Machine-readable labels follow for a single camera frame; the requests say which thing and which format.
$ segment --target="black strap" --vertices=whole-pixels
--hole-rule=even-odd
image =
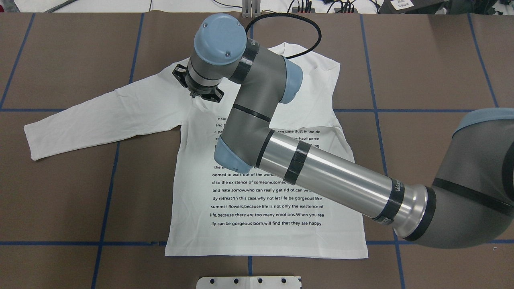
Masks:
[[[296,184],[296,180],[298,179],[298,176],[303,169],[303,164],[305,163],[305,159],[307,159],[309,150],[310,144],[301,140],[298,142],[295,154],[292,156],[291,163],[289,163],[287,172],[284,175],[285,182],[288,182],[291,185]]]
[[[271,122],[271,118],[269,118],[269,117],[267,117],[267,116],[265,116],[265,115],[263,115],[263,114],[260,114],[260,113],[258,113],[258,112],[256,112],[256,111],[253,111],[253,110],[251,110],[251,109],[247,109],[246,107],[244,107],[244,106],[242,106],[242,105],[239,105],[239,104],[235,104],[235,103],[234,103],[234,105],[233,105],[232,107],[233,107],[234,109],[240,110],[240,111],[245,112],[245,113],[247,113],[247,114],[251,114],[251,115],[253,115],[254,117],[260,118],[260,119],[262,119],[262,120],[264,120],[264,121]]]
[[[253,61],[255,60],[257,53],[259,53],[259,43],[253,39],[247,38],[245,52],[243,52],[243,56],[241,56],[241,59],[229,80],[237,84],[243,83],[250,72],[250,68],[252,68]]]
[[[391,194],[389,195],[389,200],[380,215],[373,218],[373,221],[384,225],[391,224],[394,221],[394,217],[398,214],[401,203],[403,202],[403,196],[405,195],[405,186],[403,183],[393,178],[391,181],[393,182],[393,185],[391,188]]]
[[[425,208],[425,213],[423,213],[423,217],[421,218],[421,221],[419,222],[419,225],[414,229],[414,231],[405,237],[404,239],[407,241],[416,241],[419,239],[423,234],[427,231],[428,227],[430,226],[430,223],[432,222],[432,218],[434,217],[435,212],[435,206],[437,203],[437,200],[435,198],[435,192],[432,188],[427,188],[427,206]]]
[[[271,136],[273,135],[274,132],[275,132],[274,130],[270,130],[268,133],[268,136],[266,136],[266,139],[264,140],[264,143],[262,144],[261,151],[259,152],[259,155],[257,157],[257,163],[255,164],[256,168],[259,168],[261,166],[262,156],[264,155],[264,151],[266,150],[269,140],[271,139]]]
[[[514,201],[514,142],[510,145],[510,148],[505,154],[502,165],[502,182],[503,189],[507,193],[507,197]]]
[[[488,196],[484,193],[481,193],[479,191],[475,191],[468,187],[464,187],[459,184],[452,183],[448,180],[441,179],[441,178],[435,178],[432,185],[434,185],[436,187],[440,187],[440,188],[450,191],[452,193],[455,193],[459,196],[468,198],[474,202],[477,202],[483,206],[486,206],[490,209],[498,211],[507,216],[514,215],[514,207],[513,206],[511,206],[507,203],[504,203],[497,198],[494,198],[492,196]]]

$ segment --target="black band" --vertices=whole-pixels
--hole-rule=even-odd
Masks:
[[[271,136],[273,135],[274,132],[275,132],[274,130],[270,130],[268,133],[268,136],[266,136],[266,139],[264,140],[264,143],[262,144],[261,151],[259,152],[259,155],[257,157],[257,163],[255,163],[256,168],[259,168],[261,166],[262,156],[264,155],[264,151],[266,150],[269,140],[271,139]]]
[[[291,185],[296,184],[296,180],[302,171],[303,164],[305,163],[305,159],[307,158],[309,150],[310,144],[300,140],[296,146],[295,154],[292,156],[291,163],[289,163],[287,172],[284,175],[284,181],[290,183]]]
[[[393,178],[391,181],[393,182],[393,186],[391,188],[389,200],[380,215],[373,218],[373,221],[384,225],[391,224],[394,221],[394,217],[398,214],[401,203],[403,202],[403,196],[405,195],[405,186],[403,183]]]
[[[505,154],[502,165],[502,182],[503,189],[507,193],[507,197],[514,201],[514,142],[510,145],[510,148]]]
[[[407,241],[416,241],[421,236],[423,236],[423,234],[427,231],[428,226],[430,226],[432,218],[434,217],[435,204],[437,203],[437,200],[435,198],[435,192],[432,188],[426,188],[428,195],[425,213],[423,213],[423,217],[421,218],[421,221],[419,222],[419,225],[416,227],[416,229],[414,229],[414,231],[410,235],[404,238]]]
[[[255,60],[257,53],[259,53],[259,44],[257,41],[247,38],[245,52],[243,52],[243,56],[241,56],[241,59],[229,80],[237,84],[243,83],[250,72],[250,68],[252,68],[253,61]]]
[[[237,109],[237,110],[240,110],[240,111],[242,111],[242,112],[245,112],[245,113],[247,113],[247,114],[251,114],[251,115],[253,115],[254,117],[260,118],[260,119],[262,119],[262,120],[264,120],[264,121],[271,122],[271,118],[269,118],[269,117],[267,117],[267,116],[265,116],[265,115],[263,115],[263,114],[260,114],[260,113],[258,113],[258,112],[256,112],[256,111],[253,111],[253,110],[251,110],[251,109],[247,109],[246,107],[244,107],[244,106],[242,106],[242,105],[239,105],[239,104],[235,104],[235,103],[234,103],[234,105],[233,105],[232,107],[233,107],[233,108],[235,108],[235,109]]]
[[[475,191],[468,187],[464,187],[441,178],[435,178],[432,185],[455,193],[459,196],[468,198],[474,202],[477,202],[483,206],[486,206],[507,216],[514,215],[513,206],[504,203],[497,198],[481,193],[479,191]]]

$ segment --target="blue joint cap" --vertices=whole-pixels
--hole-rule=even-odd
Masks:
[[[285,57],[284,60],[286,62],[286,89],[280,103],[290,103],[300,90],[300,86],[302,86],[303,71],[298,65],[292,63],[291,60]]]
[[[455,135],[459,130],[472,124],[498,119],[514,119],[514,109],[493,107],[490,109],[472,111],[462,118],[461,123],[453,134]]]
[[[245,29],[227,14],[207,17],[194,37],[196,54],[213,65],[226,65],[240,59],[245,48]]]
[[[240,174],[246,174],[252,168],[252,166],[240,159],[221,137],[218,138],[218,144],[214,150],[214,160],[222,167]]]

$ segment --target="table surface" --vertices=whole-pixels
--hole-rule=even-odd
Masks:
[[[188,57],[207,16],[0,14],[2,288],[195,288],[203,276],[248,275],[301,276],[307,289],[512,288],[514,225],[440,250],[366,218],[363,260],[165,257],[179,128],[30,159],[25,124]],[[315,51],[341,63],[333,107],[360,165],[430,185],[467,112],[514,106],[514,17],[308,17],[323,31]],[[316,33],[271,18],[252,37],[309,47]]]

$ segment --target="folded sleeve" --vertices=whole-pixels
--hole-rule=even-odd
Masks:
[[[187,64],[187,59],[180,62]],[[187,118],[192,99],[172,72],[160,73],[24,127],[33,160],[170,130]]]

